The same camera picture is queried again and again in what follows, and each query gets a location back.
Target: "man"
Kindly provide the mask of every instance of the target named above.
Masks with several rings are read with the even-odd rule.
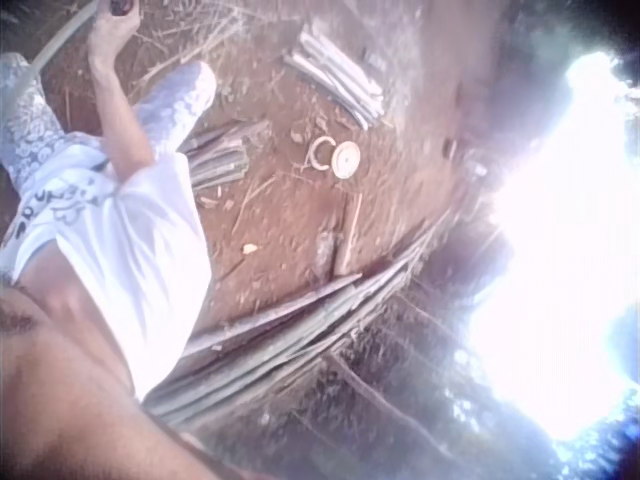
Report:
[[[4,115],[0,153],[21,203],[0,250],[2,470],[222,478],[139,404],[177,363],[211,278],[175,152],[215,77],[202,63],[181,67],[132,109],[114,63],[139,26],[138,0],[123,17],[109,3],[88,42],[103,138],[64,134],[39,80]],[[0,58],[3,97],[27,68],[17,54]]]

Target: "hand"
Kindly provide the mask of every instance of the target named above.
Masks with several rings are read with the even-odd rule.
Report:
[[[114,71],[116,57],[140,26],[140,0],[130,0],[131,11],[120,17],[111,14],[111,0],[99,0],[93,29],[89,34],[89,65],[94,75]]]

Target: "leg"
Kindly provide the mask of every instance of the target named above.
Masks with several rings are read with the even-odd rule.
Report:
[[[0,55],[0,94],[10,95],[29,64],[18,53]],[[23,186],[64,143],[64,131],[47,105],[40,79],[34,80],[2,125],[0,161],[21,195]]]
[[[156,84],[134,107],[154,151],[177,151],[215,92],[216,78],[203,62],[183,65]]]

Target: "skin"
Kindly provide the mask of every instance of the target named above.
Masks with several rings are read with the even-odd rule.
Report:
[[[139,24],[137,0],[125,17],[111,16],[103,0],[89,37],[105,147],[122,182],[154,161],[114,70]],[[104,318],[55,243],[18,283],[0,284],[0,460],[9,478],[254,478],[214,462],[144,412]]]

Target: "phone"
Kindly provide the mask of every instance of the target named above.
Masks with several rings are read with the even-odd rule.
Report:
[[[124,17],[133,8],[133,0],[111,0],[111,15]]]

